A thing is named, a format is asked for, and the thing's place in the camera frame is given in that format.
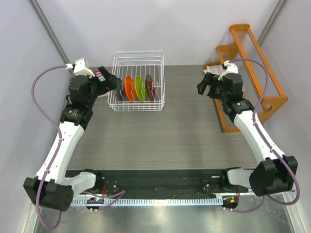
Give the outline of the orange plate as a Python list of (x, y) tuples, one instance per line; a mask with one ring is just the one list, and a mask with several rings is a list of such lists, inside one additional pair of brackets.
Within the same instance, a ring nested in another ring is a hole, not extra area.
[(135, 101), (136, 91), (131, 76), (126, 76), (124, 80), (125, 93), (130, 101)]

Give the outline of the lime green plate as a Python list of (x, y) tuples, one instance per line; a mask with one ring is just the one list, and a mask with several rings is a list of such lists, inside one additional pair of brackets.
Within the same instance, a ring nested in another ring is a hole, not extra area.
[(140, 76), (136, 76), (134, 80), (136, 95), (140, 101), (145, 101), (146, 98), (146, 89), (144, 82)]

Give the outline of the red floral plate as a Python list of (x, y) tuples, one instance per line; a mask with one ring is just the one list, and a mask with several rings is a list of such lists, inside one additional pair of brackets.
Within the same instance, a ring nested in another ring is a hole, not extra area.
[(153, 83), (153, 79), (150, 74), (146, 75), (145, 78), (145, 85), (148, 92), (148, 96), (152, 101), (155, 101), (156, 95), (155, 95), (155, 87)]

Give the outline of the dark teal plate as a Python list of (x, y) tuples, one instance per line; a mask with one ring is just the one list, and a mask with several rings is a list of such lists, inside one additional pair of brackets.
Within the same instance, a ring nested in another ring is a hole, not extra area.
[(125, 101), (123, 88), (116, 89), (116, 97), (118, 101)]

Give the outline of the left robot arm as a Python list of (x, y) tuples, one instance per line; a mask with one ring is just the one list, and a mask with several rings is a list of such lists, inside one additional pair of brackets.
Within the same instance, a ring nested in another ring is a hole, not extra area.
[(102, 80), (87, 74), (75, 74), (71, 78), (60, 122), (52, 123), (58, 136), (35, 177), (24, 181), (23, 187), (36, 209), (46, 207), (64, 212), (75, 196), (84, 192), (97, 194), (103, 189), (99, 171), (84, 169), (68, 180), (65, 178), (73, 151), (93, 116), (96, 99), (115, 90), (119, 82), (104, 66), (98, 67), (98, 71)]

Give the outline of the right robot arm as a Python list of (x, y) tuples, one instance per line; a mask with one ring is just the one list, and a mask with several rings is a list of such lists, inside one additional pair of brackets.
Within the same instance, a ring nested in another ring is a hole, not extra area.
[(208, 72), (197, 85), (198, 94), (202, 95), (208, 86), (207, 95), (222, 102), (224, 113), (241, 131), (257, 162), (254, 170), (224, 169), (220, 188), (229, 192), (239, 185), (252, 189), (259, 197), (292, 190), (297, 160), (276, 146), (253, 113), (252, 103), (243, 98), (241, 75), (229, 73), (221, 77)]

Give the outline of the orange wooden shelf rack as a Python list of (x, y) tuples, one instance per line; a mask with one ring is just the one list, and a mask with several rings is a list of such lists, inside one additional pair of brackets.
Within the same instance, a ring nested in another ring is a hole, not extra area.
[[(255, 38), (249, 24), (235, 24), (229, 28), (234, 42), (229, 45), (216, 47), (219, 61), (212, 63), (222, 64), (226, 60), (248, 58), (261, 63), (268, 71), (268, 88), (263, 100), (257, 109), (261, 123), (265, 123), (287, 100), (281, 84), (276, 78), (264, 52)], [(251, 101), (253, 105), (257, 103), (263, 94), (266, 84), (264, 69), (254, 62), (237, 61), (239, 74), (243, 79), (243, 97)]]

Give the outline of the purple children's book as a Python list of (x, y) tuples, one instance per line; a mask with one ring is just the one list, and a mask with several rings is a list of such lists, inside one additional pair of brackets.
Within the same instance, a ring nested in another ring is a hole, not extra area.
[(96, 77), (97, 77), (101, 82), (105, 81), (105, 77), (103, 76), (103, 74), (102, 74), (99, 70), (96, 70), (96, 71), (94, 71), (93, 73), (96, 75)]

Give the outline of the plastic packets on shelf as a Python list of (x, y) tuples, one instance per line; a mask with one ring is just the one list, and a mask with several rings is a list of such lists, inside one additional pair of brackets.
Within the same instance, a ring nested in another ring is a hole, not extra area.
[(212, 73), (216, 75), (221, 75), (223, 73), (222, 65), (219, 63), (210, 63), (205, 65), (204, 73)]

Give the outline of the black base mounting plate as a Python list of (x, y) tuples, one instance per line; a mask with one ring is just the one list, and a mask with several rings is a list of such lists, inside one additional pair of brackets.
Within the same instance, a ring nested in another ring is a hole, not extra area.
[(248, 188), (225, 184), (220, 169), (96, 170), (101, 177), (90, 192), (127, 199), (190, 199), (216, 194), (248, 193)]

